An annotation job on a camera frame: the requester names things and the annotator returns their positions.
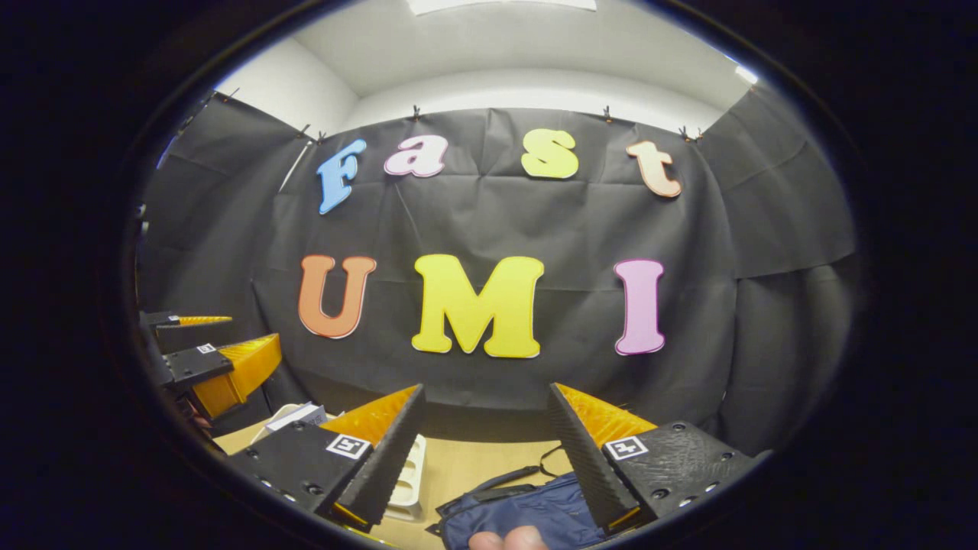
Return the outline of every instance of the ceiling light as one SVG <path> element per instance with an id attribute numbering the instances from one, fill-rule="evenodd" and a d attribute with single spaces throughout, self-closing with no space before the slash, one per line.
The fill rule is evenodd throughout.
<path id="1" fill-rule="evenodd" d="M 565 6 L 568 8 L 579 8 L 596 12 L 598 5 L 596 0 L 407 0 L 408 6 L 416 16 L 447 10 L 448 8 L 458 8 L 461 6 L 471 6 L 474 4 L 497 4 L 497 3 L 517 3 L 534 2 L 537 4 L 553 4 L 555 6 Z"/>
<path id="2" fill-rule="evenodd" d="M 750 82 L 751 84 L 757 83 L 757 74 L 743 68 L 737 67 L 733 72 L 736 72 L 737 76 L 743 78 L 744 80 Z"/>

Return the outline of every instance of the black paper backdrop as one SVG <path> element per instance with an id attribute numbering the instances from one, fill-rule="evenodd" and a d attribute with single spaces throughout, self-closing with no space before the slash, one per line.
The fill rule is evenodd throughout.
<path id="1" fill-rule="evenodd" d="M 566 130 L 578 172 L 528 176 L 519 158 L 534 128 Z M 430 178 L 391 176 L 404 139 L 449 142 Z M 319 165 L 362 138 L 350 197 L 326 215 Z M 642 140 L 669 153 L 677 199 L 652 194 L 625 153 Z M 811 136 L 778 97 L 748 93 L 700 143 L 628 121 L 545 110 L 470 110 L 391 120 L 313 145 L 237 103 L 211 102 L 147 190 L 151 221 L 141 293 L 147 309 L 231 314 L 241 339 L 282 335 L 285 366 L 230 430 L 307 395 L 338 412 L 425 383 L 422 433 L 550 439 L 546 388 L 561 382 L 653 423 L 683 419 L 748 453 L 777 446 L 831 380 L 854 314 L 855 237 L 844 195 Z M 511 255 L 543 261 L 533 359 L 411 346 L 421 321 L 415 260 L 456 255 L 476 291 Z M 324 311 L 341 307 L 351 255 L 378 262 L 357 330 L 313 335 L 297 314 L 301 259 L 330 255 Z M 623 357 L 614 343 L 624 293 L 612 271 L 661 262 L 658 352 Z M 492 330 L 490 325 L 484 342 Z M 454 341 L 451 329 L 446 329 Z"/>

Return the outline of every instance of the letter f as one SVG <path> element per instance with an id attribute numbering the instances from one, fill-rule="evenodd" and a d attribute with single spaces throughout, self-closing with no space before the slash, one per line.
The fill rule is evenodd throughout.
<path id="1" fill-rule="evenodd" d="M 357 175 L 357 158 L 352 156 L 363 153 L 365 149 L 367 142 L 358 139 L 319 165 L 316 173 L 323 180 L 323 203 L 319 205 L 321 215 L 350 196 L 352 189 L 343 182 L 343 178 L 350 180 Z"/>

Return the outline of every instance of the navy bag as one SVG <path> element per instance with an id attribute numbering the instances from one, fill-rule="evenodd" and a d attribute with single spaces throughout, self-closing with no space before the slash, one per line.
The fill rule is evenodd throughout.
<path id="1" fill-rule="evenodd" d="M 539 486 L 493 488 L 536 472 L 551 475 L 541 462 L 541 466 L 527 466 L 486 481 L 439 506 L 436 511 L 441 521 L 427 531 L 441 536 L 447 550 L 468 550 L 468 539 L 480 531 L 505 537 L 520 526 L 536 527 L 551 550 L 577 550 L 608 539 L 591 518 L 573 472 Z"/>

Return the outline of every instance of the wall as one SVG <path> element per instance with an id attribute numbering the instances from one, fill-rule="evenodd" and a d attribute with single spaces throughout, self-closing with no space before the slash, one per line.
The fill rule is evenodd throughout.
<path id="1" fill-rule="evenodd" d="M 316 137 L 340 130 L 359 99 L 349 86 L 291 38 L 233 72 L 216 90 Z"/>
<path id="2" fill-rule="evenodd" d="M 361 99 L 342 129 L 410 116 L 459 109 L 564 109 L 634 120 L 678 132 L 706 130 L 722 111 L 669 90 L 634 80 L 557 69 L 504 69 L 464 72 L 412 82 Z"/>

